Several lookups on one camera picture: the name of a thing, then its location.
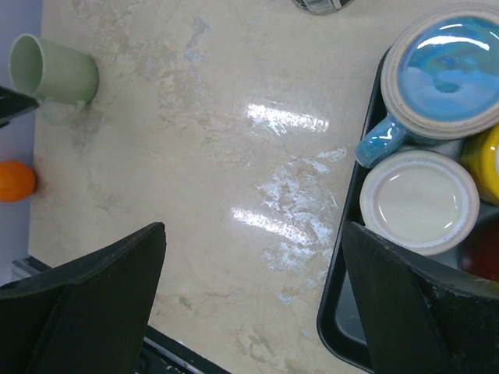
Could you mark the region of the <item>green mug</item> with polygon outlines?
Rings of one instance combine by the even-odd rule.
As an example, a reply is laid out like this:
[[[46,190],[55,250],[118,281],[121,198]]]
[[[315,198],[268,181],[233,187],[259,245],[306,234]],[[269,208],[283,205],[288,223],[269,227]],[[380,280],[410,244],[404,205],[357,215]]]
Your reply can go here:
[[[95,97],[99,72],[88,54],[31,34],[18,36],[11,47],[9,75],[15,89],[40,102],[52,125],[72,122]],[[50,104],[71,104],[73,112],[57,118]]]

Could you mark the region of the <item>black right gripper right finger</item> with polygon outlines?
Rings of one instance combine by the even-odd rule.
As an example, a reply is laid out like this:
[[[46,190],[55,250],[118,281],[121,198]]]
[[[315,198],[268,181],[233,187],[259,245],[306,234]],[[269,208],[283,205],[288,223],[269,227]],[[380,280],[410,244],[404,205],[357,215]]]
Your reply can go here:
[[[343,227],[345,264],[376,373],[496,373],[498,284]]]

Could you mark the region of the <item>light blue footed mug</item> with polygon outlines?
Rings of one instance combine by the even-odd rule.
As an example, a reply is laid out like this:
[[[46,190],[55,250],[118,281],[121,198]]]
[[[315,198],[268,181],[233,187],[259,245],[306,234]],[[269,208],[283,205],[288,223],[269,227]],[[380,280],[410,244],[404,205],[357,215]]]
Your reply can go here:
[[[446,252],[475,227],[480,198],[457,161],[429,150],[407,150],[366,176],[359,207],[365,226],[422,256]]]

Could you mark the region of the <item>blue butterfly mug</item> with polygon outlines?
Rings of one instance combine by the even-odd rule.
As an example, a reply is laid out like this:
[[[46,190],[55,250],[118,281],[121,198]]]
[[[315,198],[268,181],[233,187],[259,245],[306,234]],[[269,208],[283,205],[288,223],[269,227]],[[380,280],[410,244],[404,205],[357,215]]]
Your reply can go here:
[[[371,168],[403,143],[466,138],[498,122],[498,7],[449,5],[412,23],[388,50],[386,116],[356,147]]]

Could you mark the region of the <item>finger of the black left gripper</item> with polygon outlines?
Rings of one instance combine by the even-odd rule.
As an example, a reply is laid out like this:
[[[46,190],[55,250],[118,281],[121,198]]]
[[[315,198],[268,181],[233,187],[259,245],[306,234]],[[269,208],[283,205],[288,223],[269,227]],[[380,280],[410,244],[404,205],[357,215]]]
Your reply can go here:
[[[14,118],[39,108],[38,101],[7,87],[0,87],[0,126],[7,126]]]

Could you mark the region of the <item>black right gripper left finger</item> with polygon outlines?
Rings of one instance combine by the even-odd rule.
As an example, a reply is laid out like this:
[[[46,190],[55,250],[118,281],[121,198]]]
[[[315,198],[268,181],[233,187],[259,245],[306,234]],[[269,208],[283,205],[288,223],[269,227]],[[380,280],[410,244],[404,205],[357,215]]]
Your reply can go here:
[[[3,373],[133,373],[166,253],[155,222],[1,287]]]

